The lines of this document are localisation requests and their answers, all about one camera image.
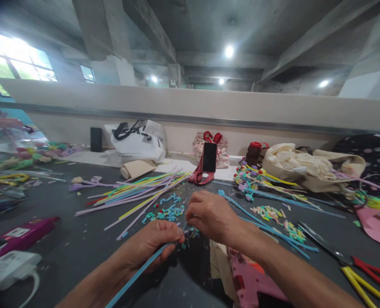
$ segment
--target concrete pillar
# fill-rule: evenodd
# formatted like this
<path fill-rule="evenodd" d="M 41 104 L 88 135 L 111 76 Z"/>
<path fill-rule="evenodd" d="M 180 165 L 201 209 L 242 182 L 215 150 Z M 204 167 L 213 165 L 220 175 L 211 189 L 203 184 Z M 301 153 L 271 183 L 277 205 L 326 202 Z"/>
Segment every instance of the concrete pillar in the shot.
<path fill-rule="evenodd" d="M 72 1 L 96 82 L 136 85 L 122 2 Z"/>
<path fill-rule="evenodd" d="M 168 64 L 169 88 L 181 88 L 181 66 L 178 63 Z"/>
<path fill-rule="evenodd" d="M 380 15 L 338 96 L 380 100 Z"/>

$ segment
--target scissor blade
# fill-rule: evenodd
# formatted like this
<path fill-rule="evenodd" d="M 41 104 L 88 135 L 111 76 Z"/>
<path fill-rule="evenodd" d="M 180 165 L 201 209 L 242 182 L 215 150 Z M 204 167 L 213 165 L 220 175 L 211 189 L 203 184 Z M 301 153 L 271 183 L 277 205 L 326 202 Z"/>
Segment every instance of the scissor blade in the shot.
<path fill-rule="evenodd" d="M 342 265 L 348 265 L 350 263 L 344 258 L 342 253 L 337 251 L 333 246 L 331 246 L 324 238 L 322 238 L 317 232 L 311 229 L 308 225 L 306 225 L 305 223 L 301 221 L 299 221 L 297 224 L 309 237 L 311 237 L 315 242 L 317 242 L 320 246 L 326 249 L 333 257 L 335 257 L 338 261 L 340 261 Z"/>

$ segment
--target person's left hand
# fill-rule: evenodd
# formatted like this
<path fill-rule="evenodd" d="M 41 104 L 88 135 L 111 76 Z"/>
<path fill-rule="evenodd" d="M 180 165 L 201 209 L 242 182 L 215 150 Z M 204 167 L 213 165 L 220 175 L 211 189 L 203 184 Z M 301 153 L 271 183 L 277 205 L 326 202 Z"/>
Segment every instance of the person's left hand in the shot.
<path fill-rule="evenodd" d="M 166 243 L 184 243 L 184 232 L 174 222 L 154 220 L 128 239 L 106 261 L 115 270 L 122 270 L 130 279 L 159 248 Z M 159 267 L 174 251 L 175 244 L 167 246 L 145 272 Z"/>

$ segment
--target red bottle cap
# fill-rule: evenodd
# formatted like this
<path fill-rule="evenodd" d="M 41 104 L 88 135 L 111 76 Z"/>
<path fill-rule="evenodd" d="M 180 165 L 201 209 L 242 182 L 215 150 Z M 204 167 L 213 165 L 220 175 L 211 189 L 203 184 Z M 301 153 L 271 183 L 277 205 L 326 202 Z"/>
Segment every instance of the red bottle cap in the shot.
<path fill-rule="evenodd" d="M 259 142 L 252 142 L 252 143 L 250 143 L 250 147 L 252 147 L 252 148 L 261 148 L 261 143 L 259 143 Z"/>

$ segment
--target table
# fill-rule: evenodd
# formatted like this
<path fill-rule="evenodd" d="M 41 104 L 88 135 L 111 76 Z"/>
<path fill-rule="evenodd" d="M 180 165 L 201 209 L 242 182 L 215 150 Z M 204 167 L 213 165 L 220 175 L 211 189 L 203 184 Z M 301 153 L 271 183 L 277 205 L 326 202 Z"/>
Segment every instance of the table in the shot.
<path fill-rule="evenodd" d="M 7 158 L 8 156 L 0 154 L 0 157 Z M 77 195 L 68 190 L 72 178 L 81 176 L 83 179 L 90 180 L 93 176 L 99 175 L 103 177 L 103 183 L 115 183 L 123 180 L 119 169 L 83 163 L 71 166 L 67 163 L 49 163 L 45 167 L 55 172 L 63 172 L 64 175 L 60 177 L 68 182 L 47 184 L 49 180 L 41 179 L 43 181 L 41 186 L 26 190 L 29 200 L 24 201 L 19 208 L 0 216 L 0 234 L 35 216 L 61 218 L 55 230 L 28 250 L 42 256 L 38 269 L 40 286 L 28 304 L 29 308 L 54 307 L 80 280 L 105 261 L 124 242 L 124 240 L 116 241 L 116 237 L 136 216 L 128 217 L 108 231 L 103 231 L 103 229 L 138 204 L 138 202 L 125 204 L 75 217 L 74 213 L 84 209 L 85 203 L 90 201 L 86 199 L 88 196 L 104 193 L 109 191 L 109 188 L 85 189 L 81 191 L 81 195 Z M 191 193 L 199 189 L 201 188 L 189 183 L 179 185 L 176 194 L 181 196 L 180 204 L 187 204 Z M 210 183 L 203 189 L 214 193 L 223 189 L 228 196 L 247 210 L 251 207 L 243 195 L 233 187 Z M 328 205 L 317 204 L 325 210 L 343 214 Z M 380 244 L 365 235 L 362 229 L 353 223 L 354 216 L 350 214 L 344 213 L 347 219 L 340 219 L 293 205 L 289 212 L 277 200 L 258 197 L 255 197 L 253 205 L 283 208 L 289 221 L 301 220 L 307 223 L 343 254 L 353 254 L 365 262 L 380 267 Z M 240 210 L 236 209 L 236 212 L 247 218 Z M 179 219 L 183 225 L 184 215 Z M 126 239 L 142 227 L 140 221 L 136 223 Z M 280 243 L 292 250 L 284 241 L 281 240 Z M 315 246 L 310 240 L 307 243 Z M 322 250 L 319 253 L 307 253 L 311 257 L 309 263 L 312 266 L 360 300 L 341 273 L 339 264 L 334 258 Z M 232 302 L 224 294 L 221 282 L 210 278 L 209 260 L 208 239 L 204 236 L 192 239 L 190 248 L 177 249 L 177 252 L 161 268 L 150 275 L 140 277 L 116 307 L 166 307 L 173 303 L 178 307 L 231 307 Z M 379 286 L 371 280 L 368 281 L 380 290 Z M 18 281 L 8 290 L 0 293 L 0 307 L 17 308 L 30 295 L 32 287 L 31 278 Z M 380 307 L 380 302 L 373 296 L 371 298 Z M 274 302 L 274 299 L 263 299 L 261 307 L 274 305 Z"/>

